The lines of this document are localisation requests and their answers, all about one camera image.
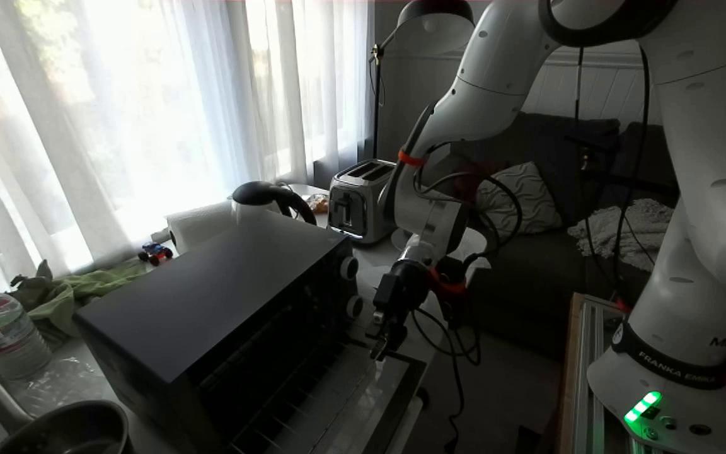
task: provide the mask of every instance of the bottle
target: bottle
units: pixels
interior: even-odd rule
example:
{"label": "bottle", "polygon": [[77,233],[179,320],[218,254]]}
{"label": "bottle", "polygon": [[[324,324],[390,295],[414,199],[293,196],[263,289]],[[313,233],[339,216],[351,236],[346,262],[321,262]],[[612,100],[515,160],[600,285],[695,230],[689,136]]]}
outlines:
{"label": "bottle", "polygon": [[51,347],[22,305],[0,291],[0,381],[28,381],[43,372]]}

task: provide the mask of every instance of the green light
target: green light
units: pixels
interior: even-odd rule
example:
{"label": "green light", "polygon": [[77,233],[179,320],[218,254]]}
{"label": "green light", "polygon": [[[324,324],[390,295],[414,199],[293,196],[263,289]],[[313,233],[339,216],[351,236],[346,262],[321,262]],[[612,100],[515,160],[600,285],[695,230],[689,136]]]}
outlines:
{"label": "green light", "polygon": [[626,411],[622,421],[634,428],[632,424],[639,419],[639,412],[646,412],[650,406],[655,406],[658,400],[662,400],[661,391],[648,391],[629,411]]}
{"label": "green light", "polygon": [[662,392],[658,392],[658,391],[650,391],[642,396],[646,404],[658,404],[661,399],[662,399]]}

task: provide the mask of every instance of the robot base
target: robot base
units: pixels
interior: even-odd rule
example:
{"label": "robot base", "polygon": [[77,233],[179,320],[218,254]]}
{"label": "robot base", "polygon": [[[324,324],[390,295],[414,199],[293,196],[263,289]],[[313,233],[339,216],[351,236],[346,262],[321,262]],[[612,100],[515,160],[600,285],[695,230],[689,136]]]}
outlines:
{"label": "robot base", "polygon": [[726,385],[689,389],[612,347],[586,367],[586,382],[637,440],[662,452],[726,454]]}

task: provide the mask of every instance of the electronic device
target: electronic device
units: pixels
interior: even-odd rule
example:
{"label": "electronic device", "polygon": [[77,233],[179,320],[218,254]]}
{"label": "electronic device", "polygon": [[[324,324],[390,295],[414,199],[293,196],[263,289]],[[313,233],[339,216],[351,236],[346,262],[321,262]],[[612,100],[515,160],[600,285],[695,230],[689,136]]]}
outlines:
{"label": "electronic device", "polygon": [[260,412],[337,357],[355,269],[342,233],[260,208],[76,320],[115,396],[176,452],[254,452]]}
{"label": "electronic device", "polygon": [[283,185],[273,185],[273,184],[264,184],[264,182],[246,182],[246,184],[240,184],[232,191],[232,199],[237,204],[251,204],[251,207],[263,207],[263,204],[274,201],[285,216],[290,216],[290,208],[293,208],[305,221],[316,223],[316,214],[307,207],[307,201],[302,196],[297,196],[294,191],[283,189]]}
{"label": "electronic device", "polygon": [[375,244],[390,233],[392,223],[382,218],[379,193],[390,178],[392,167],[392,160],[373,158],[334,174],[331,184],[327,223],[352,236],[358,244]]}
{"label": "electronic device", "polygon": [[[642,67],[650,62],[681,201],[642,295],[586,381],[637,440],[726,452],[726,3],[493,0],[450,87],[401,149],[382,208],[415,236],[409,246],[420,254],[402,256],[444,256],[465,218],[460,201],[415,185],[428,154],[503,130],[558,46],[629,38],[639,43]],[[382,324],[402,322],[399,302],[382,307]]]}

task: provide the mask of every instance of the black cable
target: black cable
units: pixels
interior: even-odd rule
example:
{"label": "black cable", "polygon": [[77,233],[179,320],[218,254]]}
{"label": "black cable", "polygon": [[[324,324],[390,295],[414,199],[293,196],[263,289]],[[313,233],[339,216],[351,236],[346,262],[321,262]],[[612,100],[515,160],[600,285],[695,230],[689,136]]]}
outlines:
{"label": "black cable", "polygon": [[[415,313],[430,318],[440,331],[445,331],[445,324],[444,324],[438,318],[434,318],[430,313],[426,313],[426,310],[420,310],[420,307],[418,307]],[[471,343],[468,347],[463,347],[463,343],[458,343],[460,349],[457,349],[457,344],[444,347],[444,344],[438,344],[438,343],[424,331],[424,324],[415,320],[415,313],[411,310],[414,327],[418,331],[418,336],[420,336],[435,352],[440,352],[440,356],[457,356],[457,357],[463,356],[471,365],[478,365],[478,363],[482,363],[482,333],[478,333],[478,331],[473,331],[473,343]]]}
{"label": "black cable", "polygon": [[[575,100],[573,100],[573,121],[575,125],[583,121],[583,69],[585,69],[585,48],[579,48],[576,56],[576,73],[575,73]],[[614,286],[617,283],[612,280],[612,275],[602,267],[600,254],[594,250],[594,238],[592,238],[592,223],[589,223],[589,207],[586,207],[586,193],[585,193],[585,182],[579,182],[579,196],[583,196],[583,208],[585,208],[585,236],[586,236],[586,246],[589,246],[589,262],[594,262],[598,271]],[[583,283],[579,289],[586,286],[586,259],[583,259]]]}
{"label": "black cable", "polygon": [[[426,310],[420,310],[420,307],[415,307],[415,313],[420,313],[420,314],[426,314],[426,318],[430,318],[430,320],[435,320],[435,322],[440,324],[440,320],[434,318],[430,313],[426,313]],[[449,343],[449,344],[457,344],[453,338],[450,338],[450,333],[449,333],[445,327],[444,327],[444,336],[445,336],[445,343]],[[458,415],[463,412],[463,407],[465,407],[465,396],[463,396],[463,382],[460,382],[458,356],[449,356],[449,357],[450,357],[450,365],[453,365],[458,407],[445,415],[449,426],[453,428],[453,436],[444,444],[444,452],[457,452],[458,439],[460,439],[457,419],[458,419]]]}
{"label": "black cable", "polygon": [[650,264],[655,264],[655,256],[650,256],[650,252],[648,252],[648,250],[642,246],[642,242],[637,238],[637,233],[634,233],[634,230],[632,230],[632,221],[629,221],[627,216],[626,216],[622,221],[626,221],[626,227],[629,230],[637,250],[648,256]]}
{"label": "black cable", "polygon": [[[465,160],[468,167],[478,167],[473,158],[468,158],[465,154],[460,154],[460,151],[453,151],[460,160]],[[503,242],[498,242],[498,232],[496,232],[496,227],[493,227],[493,221],[489,218],[489,223],[491,223],[491,230],[493,230],[493,242],[496,242],[496,250],[502,246],[502,244],[506,244],[510,238],[515,238],[516,236],[516,232],[520,232],[520,227],[522,227],[522,204],[520,204],[520,199],[516,199],[516,193],[506,185],[506,184],[502,184],[498,178],[493,178],[491,174],[478,174],[478,170],[473,170],[473,175],[482,175],[484,182],[489,182],[489,184],[493,184],[496,189],[502,189],[510,199],[512,199],[512,204],[515,204],[515,214],[516,214],[516,218],[515,218],[515,227],[512,227],[512,232],[506,233],[506,238]]]}
{"label": "black cable", "polygon": [[445,174],[445,175],[440,175],[440,178],[435,178],[435,182],[430,182],[430,184],[424,184],[424,167],[418,167],[415,178],[414,178],[414,189],[415,189],[420,196],[426,196],[426,199],[440,199],[440,201],[458,201],[458,204],[463,204],[460,199],[453,199],[453,196],[428,196],[428,191],[434,191],[435,185],[440,185],[440,184],[445,184],[445,182],[453,182],[453,178],[463,178],[463,175],[478,175],[478,178],[493,184],[496,189],[502,189],[502,191],[510,196],[510,201],[512,201],[512,207],[515,207],[515,227],[512,227],[512,232],[510,232],[503,238],[498,238],[498,230],[493,227],[493,221],[491,221],[489,216],[482,216],[482,221],[484,221],[484,223],[489,227],[489,232],[493,233],[493,242],[491,242],[493,246],[486,250],[486,252],[478,252],[478,256],[486,256],[489,252],[498,250],[498,246],[506,244],[512,236],[516,236],[516,232],[520,232],[520,227],[522,227],[522,204],[520,204],[520,196],[516,196],[503,182],[498,182],[498,178],[493,178],[493,175],[489,175],[489,174],[484,175],[484,174],[478,174],[478,170],[453,170],[453,174]]}
{"label": "black cable", "polygon": [[[634,154],[634,164],[632,164],[632,174],[629,178],[637,178],[639,174],[639,160],[642,160],[642,151],[646,151],[646,136],[648,136],[648,104],[650,104],[650,69],[648,69],[648,56],[646,56],[646,48],[637,46],[639,51],[639,62],[642,62],[642,117],[639,117],[639,138],[637,138],[637,154]],[[632,193],[634,193],[634,185],[627,185],[626,189],[626,199],[622,199],[622,207],[619,207],[619,216],[617,216],[617,227],[614,227],[614,244],[612,244],[612,271],[614,271],[614,280],[619,280],[619,232],[622,232],[622,218],[626,218],[626,212],[632,201]]]}

